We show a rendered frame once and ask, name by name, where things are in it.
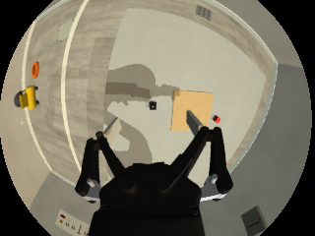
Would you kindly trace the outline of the black die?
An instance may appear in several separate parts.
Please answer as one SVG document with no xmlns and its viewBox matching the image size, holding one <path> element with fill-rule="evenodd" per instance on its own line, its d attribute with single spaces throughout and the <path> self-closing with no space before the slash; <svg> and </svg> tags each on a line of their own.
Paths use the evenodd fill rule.
<svg viewBox="0 0 315 236">
<path fill-rule="evenodd" d="M 156 102 L 150 102 L 150 110 L 157 110 L 157 103 Z"/>
</svg>

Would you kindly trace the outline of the tan square mat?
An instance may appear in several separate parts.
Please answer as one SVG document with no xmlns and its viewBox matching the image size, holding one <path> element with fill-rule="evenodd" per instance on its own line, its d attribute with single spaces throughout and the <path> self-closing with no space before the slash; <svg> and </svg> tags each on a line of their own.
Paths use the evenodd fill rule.
<svg viewBox="0 0 315 236">
<path fill-rule="evenodd" d="M 171 131 L 191 131 L 186 123 L 186 110 L 191 110 L 204 126 L 208 127 L 213 103 L 213 93 L 175 90 Z"/>
</svg>

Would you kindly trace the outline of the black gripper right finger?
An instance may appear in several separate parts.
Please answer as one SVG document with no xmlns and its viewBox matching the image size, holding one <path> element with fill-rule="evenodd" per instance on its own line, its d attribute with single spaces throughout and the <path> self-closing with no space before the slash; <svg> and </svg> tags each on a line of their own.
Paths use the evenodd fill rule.
<svg viewBox="0 0 315 236">
<path fill-rule="evenodd" d="M 180 153 L 168 168 L 159 174 L 154 182 L 155 189 L 160 194 L 166 194 L 182 174 L 188 178 L 206 142 L 211 142 L 209 177 L 206 179 L 204 187 L 200 188 L 202 191 L 200 202 L 206 200 L 218 202 L 233 187 L 233 182 L 226 168 L 221 128 L 209 129 L 201 123 L 191 110 L 186 110 L 186 123 L 195 138 L 187 149 L 182 154 Z"/>
</svg>

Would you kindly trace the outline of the red die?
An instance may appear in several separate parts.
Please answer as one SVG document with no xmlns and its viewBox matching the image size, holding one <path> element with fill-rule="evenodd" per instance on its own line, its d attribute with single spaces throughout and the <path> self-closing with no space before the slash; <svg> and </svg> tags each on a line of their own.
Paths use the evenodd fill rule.
<svg viewBox="0 0 315 236">
<path fill-rule="evenodd" d="M 219 118 L 218 116 L 215 116 L 213 119 L 215 122 L 219 123 L 219 121 L 221 120 L 221 118 Z"/>
</svg>

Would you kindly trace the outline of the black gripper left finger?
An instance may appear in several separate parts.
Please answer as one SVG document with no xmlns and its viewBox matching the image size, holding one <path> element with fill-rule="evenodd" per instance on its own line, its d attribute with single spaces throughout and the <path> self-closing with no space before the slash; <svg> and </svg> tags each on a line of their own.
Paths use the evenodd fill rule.
<svg viewBox="0 0 315 236">
<path fill-rule="evenodd" d="M 115 117 L 104 132 L 99 131 L 95 133 L 97 140 L 93 138 L 87 140 L 81 175 L 75 187 L 75 191 L 91 204 L 100 202 L 99 150 L 102 150 L 107 164 L 122 190 L 127 194 L 133 194 L 138 189 L 134 178 L 125 169 L 111 149 L 121 129 L 119 117 Z"/>
</svg>

